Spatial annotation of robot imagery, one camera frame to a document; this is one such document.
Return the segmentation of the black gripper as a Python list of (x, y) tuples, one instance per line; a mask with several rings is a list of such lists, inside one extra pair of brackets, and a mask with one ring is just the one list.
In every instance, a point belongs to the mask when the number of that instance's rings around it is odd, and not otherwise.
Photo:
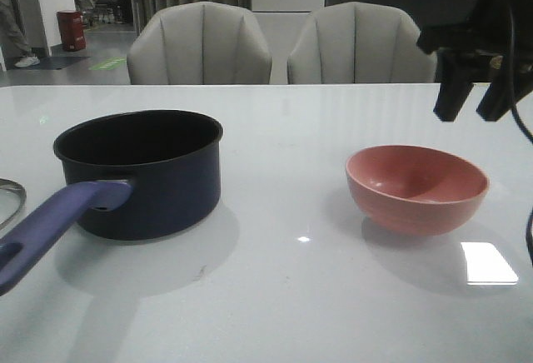
[[(433, 112), (453, 122), (473, 88), (475, 68), (463, 54), (504, 55), (514, 42), (514, 99), (532, 93), (532, 0), (475, 0), (466, 19), (457, 23), (424, 26), (416, 42), (426, 54), (441, 52), (441, 86)], [(509, 71), (504, 62), (492, 70), (491, 84), (476, 112), (497, 122), (510, 109)]]

